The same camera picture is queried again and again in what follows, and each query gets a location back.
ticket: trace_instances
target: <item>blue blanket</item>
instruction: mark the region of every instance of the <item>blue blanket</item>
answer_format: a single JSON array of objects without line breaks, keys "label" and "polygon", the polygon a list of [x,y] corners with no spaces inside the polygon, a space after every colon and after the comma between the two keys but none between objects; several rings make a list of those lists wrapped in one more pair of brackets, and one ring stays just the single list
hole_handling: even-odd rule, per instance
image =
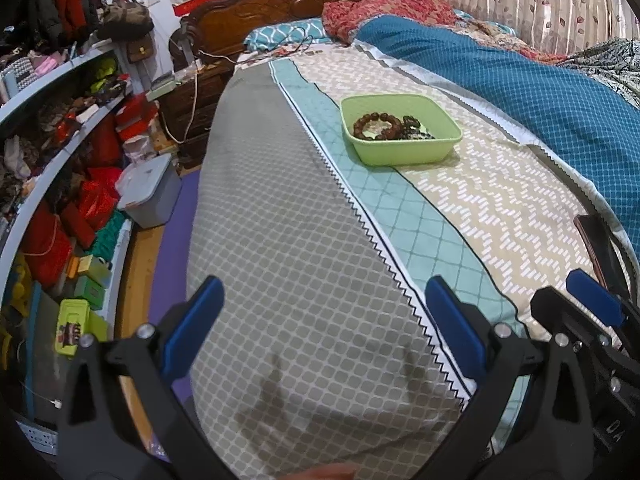
[{"label": "blue blanket", "polygon": [[396,16],[357,39],[482,96],[592,180],[640,254],[640,113],[580,73],[479,46],[450,30]]}]

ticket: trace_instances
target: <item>blue gripper pad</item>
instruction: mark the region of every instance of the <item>blue gripper pad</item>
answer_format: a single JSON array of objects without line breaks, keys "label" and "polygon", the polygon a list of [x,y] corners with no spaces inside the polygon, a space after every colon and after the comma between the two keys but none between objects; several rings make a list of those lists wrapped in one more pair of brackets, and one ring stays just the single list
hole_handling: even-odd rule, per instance
[{"label": "blue gripper pad", "polygon": [[427,282],[424,291],[429,312],[453,352],[465,377],[482,383],[486,376],[486,348],[460,311],[460,300],[440,276]]},{"label": "blue gripper pad", "polygon": [[160,374],[168,384],[188,373],[224,304],[222,282],[218,278],[207,278],[190,299],[188,310],[164,343]]},{"label": "blue gripper pad", "polygon": [[605,326],[619,327],[624,322],[620,300],[582,269],[569,272],[566,290]]}]

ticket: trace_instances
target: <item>yoga mat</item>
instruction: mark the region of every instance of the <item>yoga mat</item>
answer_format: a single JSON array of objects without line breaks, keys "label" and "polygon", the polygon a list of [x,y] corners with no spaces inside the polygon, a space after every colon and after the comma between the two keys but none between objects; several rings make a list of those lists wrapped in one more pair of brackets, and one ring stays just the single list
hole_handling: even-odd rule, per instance
[{"label": "yoga mat", "polygon": [[[172,305],[187,299],[187,260],[191,226],[198,203],[199,181],[200,171],[194,171],[182,178],[182,187],[174,212],[164,225],[154,282],[151,286],[148,319],[153,324],[157,324]],[[181,403],[193,395],[189,376],[175,381],[173,389]]]}]

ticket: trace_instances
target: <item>wooden nightstand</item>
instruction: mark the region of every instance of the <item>wooden nightstand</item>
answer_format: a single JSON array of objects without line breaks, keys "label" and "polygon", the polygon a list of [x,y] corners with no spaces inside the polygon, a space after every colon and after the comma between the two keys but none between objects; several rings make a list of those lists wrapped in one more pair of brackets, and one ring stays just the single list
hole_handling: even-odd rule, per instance
[{"label": "wooden nightstand", "polygon": [[191,119],[191,107],[193,107],[195,94],[194,80],[182,83],[175,90],[158,99],[165,127],[176,139],[186,140],[185,143],[180,144],[178,151],[180,161],[185,168],[202,163],[218,100],[233,74],[234,68],[227,62],[207,65],[198,73],[196,111],[186,136],[184,131]]}]

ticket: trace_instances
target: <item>wooden headboard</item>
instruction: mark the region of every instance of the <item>wooden headboard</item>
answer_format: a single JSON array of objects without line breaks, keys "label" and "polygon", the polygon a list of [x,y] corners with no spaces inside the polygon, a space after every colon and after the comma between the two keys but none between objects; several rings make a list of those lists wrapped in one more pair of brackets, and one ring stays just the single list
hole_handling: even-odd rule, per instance
[{"label": "wooden headboard", "polygon": [[[180,22],[186,26],[196,57],[202,49],[210,54],[235,58],[244,50],[242,42],[254,28],[320,16],[324,3],[334,1],[336,0],[213,0],[197,7]],[[176,30],[169,41],[169,52],[176,70],[186,65],[184,56],[176,45],[179,32]]]}]

